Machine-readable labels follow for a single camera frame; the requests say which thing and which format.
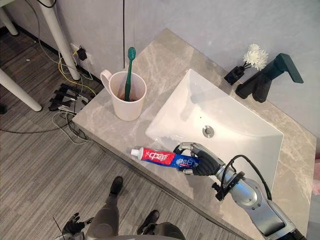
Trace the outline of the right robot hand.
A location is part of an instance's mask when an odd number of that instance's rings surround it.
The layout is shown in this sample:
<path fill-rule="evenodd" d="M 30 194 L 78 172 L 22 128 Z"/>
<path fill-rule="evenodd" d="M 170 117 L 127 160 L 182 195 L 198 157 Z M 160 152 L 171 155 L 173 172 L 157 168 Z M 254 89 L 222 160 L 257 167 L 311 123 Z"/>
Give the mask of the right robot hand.
<path fill-rule="evenodd" d="M 182 142 L 175 147 L 173 152 L 181 154 L 184 150 L 189 150 L 191 154 L 194 154 L 199 159 L 198 165 L 180 170 L 185 175 L 215 176 L 226 165 L 217 155 L 200 143 Z"/>

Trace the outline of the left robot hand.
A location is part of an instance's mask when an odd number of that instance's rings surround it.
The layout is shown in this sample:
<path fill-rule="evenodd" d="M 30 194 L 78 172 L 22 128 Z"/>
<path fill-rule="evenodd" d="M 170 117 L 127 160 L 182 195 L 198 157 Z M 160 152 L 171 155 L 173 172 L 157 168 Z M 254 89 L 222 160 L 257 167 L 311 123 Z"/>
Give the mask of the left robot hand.
<path fill-rule="evenodd" d="M 80 214 L 76 212 L 71 216 L 71 218 L 68 220 L 68 222 L 64 225 L 62 233 L 67 234 L 70 233 L 72 235 L 80 233 L 82 229 L 84 229 L 87 225 L 91 224 L 93 221 L 93 217 L 85 220 L 85 221 L 79 221 Z"/>

